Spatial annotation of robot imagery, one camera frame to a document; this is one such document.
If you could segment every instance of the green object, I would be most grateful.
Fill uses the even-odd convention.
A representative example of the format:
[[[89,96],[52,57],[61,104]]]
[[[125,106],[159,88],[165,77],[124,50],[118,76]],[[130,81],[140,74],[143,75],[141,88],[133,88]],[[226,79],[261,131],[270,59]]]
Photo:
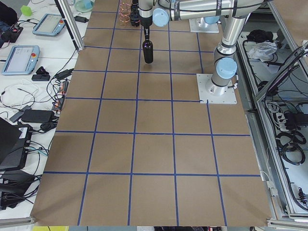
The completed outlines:
[[[81,0],[81,1],[78,1],[75,3],[75,9],[79,12],[82,12],[82,13],[86,13],[86,12],[90,12],[93,8],[93,5],[94,5],[94,2],[90,1],[91,2],[91,8],[88,8],[89,5],[88,4],[85,4],[84,0]]]
[[[32,15],[32,10],[28,6],[22,6],[20,8],[21,13],[23,13],[24,16],[31,16]]]

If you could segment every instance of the mounting plate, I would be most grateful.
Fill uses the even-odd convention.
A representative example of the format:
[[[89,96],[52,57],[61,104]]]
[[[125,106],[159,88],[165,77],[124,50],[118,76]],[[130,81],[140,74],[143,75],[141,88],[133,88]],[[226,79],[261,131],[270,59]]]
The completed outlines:
[[[205,84],[211,77],[212,74],[197,74],[200,103],[207,103],[208,101],[210,104],[237,104],[233,88],[228,88],[221,96],[214,96],[205,89]]]
[[[219,33],[218,25],[206,24],[205,22],[200,23],[200,18],[194,18],[189,20],[189,25],[191,32],[201,32],[201,33]]]

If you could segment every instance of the blue and white device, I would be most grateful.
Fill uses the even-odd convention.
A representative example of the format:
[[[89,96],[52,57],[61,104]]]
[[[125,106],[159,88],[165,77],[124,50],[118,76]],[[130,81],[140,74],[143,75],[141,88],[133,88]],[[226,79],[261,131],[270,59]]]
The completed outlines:
[[[47,13],[33,28],[32,33],[35,35],[54,37],[60,33],[64,26],[65,23],[61,15]]]
[[[1,74],[28,75],[34,70],[38,57],[39,46],[13,46]]]

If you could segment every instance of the device screen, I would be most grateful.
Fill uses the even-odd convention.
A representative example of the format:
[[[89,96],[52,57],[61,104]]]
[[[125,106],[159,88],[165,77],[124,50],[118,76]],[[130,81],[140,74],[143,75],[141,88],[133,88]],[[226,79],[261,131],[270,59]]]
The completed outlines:
[[[29,60],[31,58],[33,49],[34,49],[33,47],[14,48],[5,71],[6,72],[25,71],[29,63]]]
[[[37,32],[51,33],[58,26],[61,16],[47,15],[44,21],[39,25]]]

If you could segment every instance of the light blue circular cap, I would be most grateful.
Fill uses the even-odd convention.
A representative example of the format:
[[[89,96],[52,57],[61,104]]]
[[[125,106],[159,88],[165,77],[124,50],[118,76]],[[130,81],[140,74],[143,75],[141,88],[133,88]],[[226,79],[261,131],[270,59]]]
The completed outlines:
[[[153,11],[153,22],[156,26],[163,27],[169,22],[169,15],[161,8],[156,8]]]
[[[219,16],[204,17],[204,20],[207,24],[215,24],[219,21]]]
[[[232,78],[237,70],[237,64],[232,58],[222,58],[216,65],[217,74],[224,79]]]

